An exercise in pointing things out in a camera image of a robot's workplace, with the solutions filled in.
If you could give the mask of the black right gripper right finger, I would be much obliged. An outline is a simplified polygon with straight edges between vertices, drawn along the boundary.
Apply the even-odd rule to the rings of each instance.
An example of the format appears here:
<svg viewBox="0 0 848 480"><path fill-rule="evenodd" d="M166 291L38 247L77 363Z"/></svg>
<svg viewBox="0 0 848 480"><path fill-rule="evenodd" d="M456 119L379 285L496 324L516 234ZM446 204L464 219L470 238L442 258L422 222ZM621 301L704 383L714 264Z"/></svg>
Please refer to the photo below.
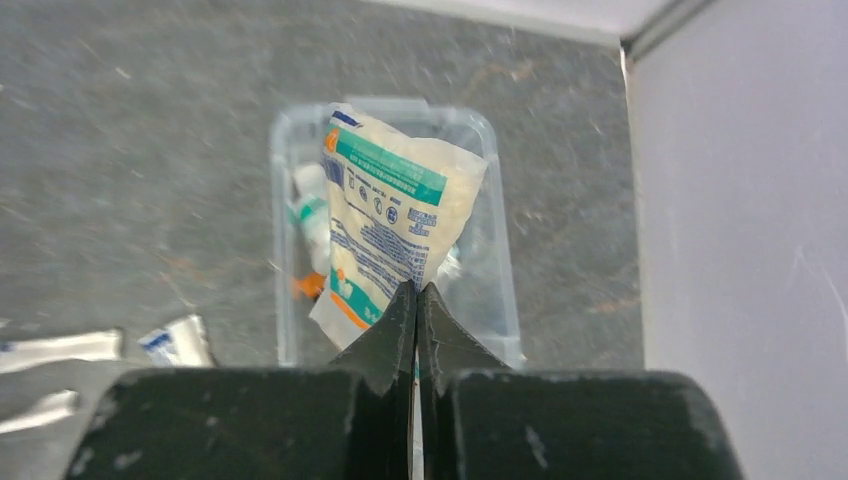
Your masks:
<svg viewBox="0 0 848 480"><path fill-rule="evenodd" d="M691 378L645 370L520 371L417 297L428 479L739 479L713 402Z"/></svg>

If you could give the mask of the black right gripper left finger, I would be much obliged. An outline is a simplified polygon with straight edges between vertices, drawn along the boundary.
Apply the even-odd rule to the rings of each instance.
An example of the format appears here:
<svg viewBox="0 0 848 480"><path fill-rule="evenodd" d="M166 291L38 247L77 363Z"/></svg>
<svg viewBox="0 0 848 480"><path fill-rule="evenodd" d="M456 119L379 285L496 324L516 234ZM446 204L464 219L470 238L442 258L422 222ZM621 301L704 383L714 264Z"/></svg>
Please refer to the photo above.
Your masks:
<svg viewBox="0 0 848 480"><path fill-rule="evenodd" d="M312 367L148 368L98 402L67 479L408 479L417 293Z"/></svg>

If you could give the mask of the clear plastic storage box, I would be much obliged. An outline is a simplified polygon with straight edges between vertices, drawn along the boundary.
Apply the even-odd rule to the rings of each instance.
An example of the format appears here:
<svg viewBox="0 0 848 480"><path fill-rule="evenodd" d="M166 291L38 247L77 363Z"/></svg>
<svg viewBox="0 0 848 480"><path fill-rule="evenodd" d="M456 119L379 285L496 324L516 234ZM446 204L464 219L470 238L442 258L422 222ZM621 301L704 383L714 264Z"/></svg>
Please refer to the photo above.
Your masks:
<svg viewBox="0 0 848 480"><path fill-rule="evenodd" d="M277 360L323 364L433 284L503 363L524 363L497 137L474 110L391 97L282 110L270 131Z"/></svg>

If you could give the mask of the white blue sachet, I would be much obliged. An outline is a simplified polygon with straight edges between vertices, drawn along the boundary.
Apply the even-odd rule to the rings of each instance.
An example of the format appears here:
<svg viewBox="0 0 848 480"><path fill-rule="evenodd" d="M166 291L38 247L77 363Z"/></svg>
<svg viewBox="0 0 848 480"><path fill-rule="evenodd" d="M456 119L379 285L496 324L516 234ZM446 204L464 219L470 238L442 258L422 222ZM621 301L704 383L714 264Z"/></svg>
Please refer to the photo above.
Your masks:
<svg viewBox="0 0 848 480"><path fill-rule="evenodd" d="M216 366L203 320L196 314L186 315L149 332L138 344L155 366Z"/></svg>

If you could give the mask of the colourful bandage packet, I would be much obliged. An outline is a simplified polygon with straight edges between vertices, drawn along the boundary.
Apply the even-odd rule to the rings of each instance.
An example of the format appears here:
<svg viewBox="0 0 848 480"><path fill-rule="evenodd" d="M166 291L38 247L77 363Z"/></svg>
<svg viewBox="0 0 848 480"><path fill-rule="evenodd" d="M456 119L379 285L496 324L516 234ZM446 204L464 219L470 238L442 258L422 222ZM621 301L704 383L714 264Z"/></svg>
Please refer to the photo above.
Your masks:
<svg viewBox="0 0 848 480"><path fill-rule="evenodd" d="M381 318L398 286L421 290L435 280L471 217L488 163L337 103L322 165L331 268L310 317L343 350Z"/></svg>

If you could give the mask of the white plaster strip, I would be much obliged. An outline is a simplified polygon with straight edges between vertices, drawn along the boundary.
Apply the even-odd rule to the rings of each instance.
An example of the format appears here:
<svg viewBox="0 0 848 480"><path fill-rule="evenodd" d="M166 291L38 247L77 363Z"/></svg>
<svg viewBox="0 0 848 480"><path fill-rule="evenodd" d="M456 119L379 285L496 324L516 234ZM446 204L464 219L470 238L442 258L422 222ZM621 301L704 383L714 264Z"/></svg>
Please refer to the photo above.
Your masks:
<svg viewBox="0 0 848 480"><path fill-rule="evenodd" d="M1 373L63 361L120 360L123 331L109 329L60 337L2 341Z"/></svg>

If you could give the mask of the white bottle green label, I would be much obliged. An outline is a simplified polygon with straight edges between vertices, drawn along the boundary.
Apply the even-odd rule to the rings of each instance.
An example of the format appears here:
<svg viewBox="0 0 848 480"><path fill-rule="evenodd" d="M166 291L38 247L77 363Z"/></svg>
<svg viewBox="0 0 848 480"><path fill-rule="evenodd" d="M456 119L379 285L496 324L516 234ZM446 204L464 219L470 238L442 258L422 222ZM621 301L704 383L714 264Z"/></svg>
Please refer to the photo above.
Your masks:
<svg viewBox="0 0 848 480"><path fill-rule="evenodd" d="M318 163L303 163L292 171L294 216L304 238L313 271L327 276L330 272L330 224L324 168Z"/></svg>

